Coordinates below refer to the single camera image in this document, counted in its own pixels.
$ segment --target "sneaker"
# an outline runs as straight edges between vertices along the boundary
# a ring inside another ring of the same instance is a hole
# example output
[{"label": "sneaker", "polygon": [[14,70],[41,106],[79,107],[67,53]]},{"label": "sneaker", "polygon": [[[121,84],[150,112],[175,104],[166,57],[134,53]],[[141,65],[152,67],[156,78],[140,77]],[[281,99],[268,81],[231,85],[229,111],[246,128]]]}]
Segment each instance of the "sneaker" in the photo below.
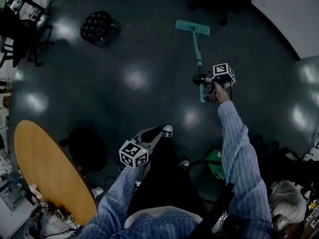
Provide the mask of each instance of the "sneaker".
[{"label": "sneaker", "polygon": [[185,159],[185,160],[181,161],[178,166],[188,167],[189,166],[189,161]]},{"label": "sneaker", "polygon": [[163,128],[163,132],[164,132],[164,134],[163,134],[164,137],[171,138],[173,135],[173,127],[171,125],[166,125]]}]

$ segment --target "round wooden table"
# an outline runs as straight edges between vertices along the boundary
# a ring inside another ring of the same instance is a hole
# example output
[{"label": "round wooden table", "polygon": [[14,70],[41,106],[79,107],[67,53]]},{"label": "round wooden table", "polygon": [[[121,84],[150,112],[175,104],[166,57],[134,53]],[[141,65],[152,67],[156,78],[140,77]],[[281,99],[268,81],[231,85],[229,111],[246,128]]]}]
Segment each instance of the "round wooden table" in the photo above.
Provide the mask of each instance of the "round wooden table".
[{"label": "round wooden table", "polygon": [[14,150],[28,185],[35,184],[46,201],[69,211],[85,225],[97,208],[83,176],[61,146],[40,126],[21,121],[14,132]]}]

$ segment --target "round stool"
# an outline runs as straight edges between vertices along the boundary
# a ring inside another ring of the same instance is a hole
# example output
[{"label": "round stool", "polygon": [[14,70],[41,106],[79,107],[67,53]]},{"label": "round stool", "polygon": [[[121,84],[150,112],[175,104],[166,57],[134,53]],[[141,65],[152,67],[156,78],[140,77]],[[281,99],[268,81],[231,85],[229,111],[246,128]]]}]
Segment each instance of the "round stool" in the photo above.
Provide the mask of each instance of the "round stool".
[{"label": "round stool", "polygon": [[82,175],[100,171],[108,162],[103,140],[90,128],[76,127],[59,143],[62,147],[69,147],[74,164],[82,167]]},{"label": "round stool", "polygon": [[112,24],[113,20],[106,11],[97,11],[88,16],[81,26],[81,36],[84,40],[95,45],[96,41],[101,40],[106,47],[110,44],[104,37],[110,32],[111,28],[122,30],[119,26]]}]

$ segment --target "person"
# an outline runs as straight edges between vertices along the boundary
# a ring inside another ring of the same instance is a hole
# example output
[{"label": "person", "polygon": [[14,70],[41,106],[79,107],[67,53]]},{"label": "person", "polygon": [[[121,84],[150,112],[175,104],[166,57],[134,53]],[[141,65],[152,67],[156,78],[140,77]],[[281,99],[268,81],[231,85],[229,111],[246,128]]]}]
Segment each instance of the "person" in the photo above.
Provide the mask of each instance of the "person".
[{"label": "person", "polygon": [[[213,84],[224,135],[223,170],[226,183],[234,184],[228,215],[246,219],[242,238],[268,239],[273,225],[267,190],[248,129],[227,92]],[[168,137],[156,145],[150,171],[133,197],[139,170],[127,166],[103,196],[98,214],[84,227],[81,238],[187,238],[201,222],[204,206],[186,169],[177,165],[171,126],[164,128],[164,135]]]},{"label": "person", "polygon": [[276,230],[286,229],[289,239],[299,238],[305,230],[306,201],[288,180],[275,181],[270,187],[269,206]]}]

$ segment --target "teal mop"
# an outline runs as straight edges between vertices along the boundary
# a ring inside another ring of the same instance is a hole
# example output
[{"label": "teal mop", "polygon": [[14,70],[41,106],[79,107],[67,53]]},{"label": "teal mop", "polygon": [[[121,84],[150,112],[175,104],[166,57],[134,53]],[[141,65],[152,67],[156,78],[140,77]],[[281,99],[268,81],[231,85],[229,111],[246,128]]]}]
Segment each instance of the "teal mop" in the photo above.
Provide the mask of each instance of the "teal mop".
[{"label": "teal mop", "polygon": [[[205,34],[205,35],[209,36],[210,27],[178,19],[176,21],[175,28],[180,29],[180,30],[184,30],[184,31],[190,31],[193,33],[193,40],[194,40],[195,54],[196,54],[196,58],[197,58],[198,73],[199,73],[199,75],[201,75],[202,74],[201,69],[202,69],[203,64],[201,61],[200,51],[198,49],[197,38],[198,38],[199,34]],[[205,102],[204,84],[203,83],[199,85],[199,98],[200,98],[200,101],[202,103]]]}]

